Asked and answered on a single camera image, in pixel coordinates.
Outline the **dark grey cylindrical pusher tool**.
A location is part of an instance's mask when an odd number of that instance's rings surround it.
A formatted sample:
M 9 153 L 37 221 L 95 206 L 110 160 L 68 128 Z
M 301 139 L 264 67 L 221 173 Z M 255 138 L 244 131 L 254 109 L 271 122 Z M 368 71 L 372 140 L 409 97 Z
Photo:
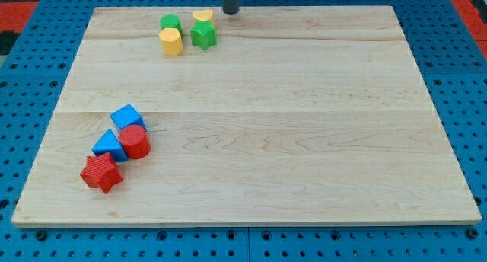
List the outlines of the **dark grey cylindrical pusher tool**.
M 239 0 L 221 0 L 222 11 L 227 15 L 235 15 L 239 12 Z

